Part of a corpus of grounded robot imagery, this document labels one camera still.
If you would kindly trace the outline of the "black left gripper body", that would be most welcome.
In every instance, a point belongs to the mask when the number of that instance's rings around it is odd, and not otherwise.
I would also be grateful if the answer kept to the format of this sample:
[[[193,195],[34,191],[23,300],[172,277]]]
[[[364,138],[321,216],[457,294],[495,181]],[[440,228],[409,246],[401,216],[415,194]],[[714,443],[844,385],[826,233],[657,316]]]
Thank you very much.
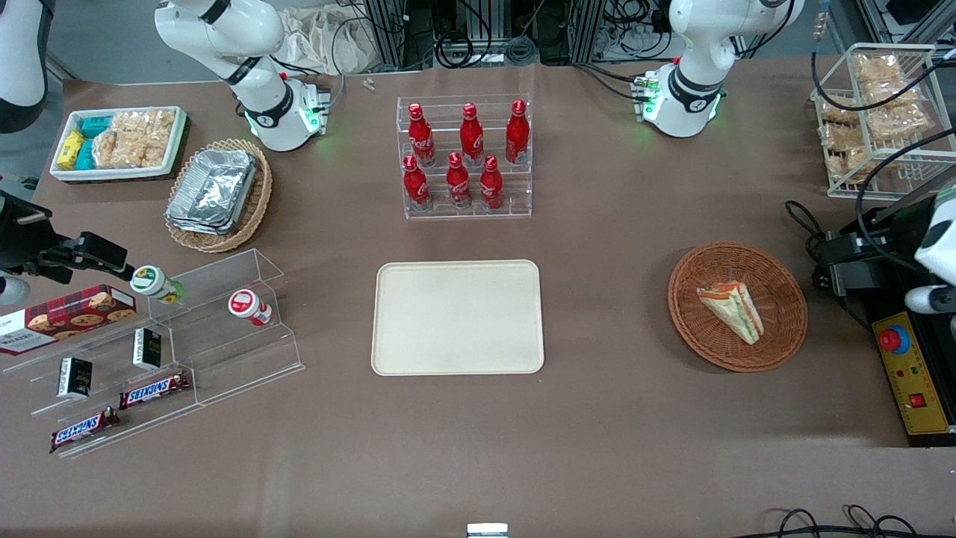
[[[934,199],[929,197],[878,220],[876,208],[864,211],[863,205],[859,205],[858,228],[868,252],[908,271],[928,273],[925,266],[916,262],[915,254],[929,229],[933,210]]]

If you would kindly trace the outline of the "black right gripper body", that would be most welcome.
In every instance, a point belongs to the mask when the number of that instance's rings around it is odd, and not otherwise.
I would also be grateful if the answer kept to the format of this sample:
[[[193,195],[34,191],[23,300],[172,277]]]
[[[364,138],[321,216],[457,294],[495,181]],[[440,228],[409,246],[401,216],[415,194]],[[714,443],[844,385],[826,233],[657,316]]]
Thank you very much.
[[[52,250],[55,254],[62,250],[68,236],[58,234],[51,224],[3,224],[1,232],[1,267],[6,273],[50,279],[59,285],[68,285],[72,279],[72,269],[61,266],[43,266],[39,262],[41,254]]]

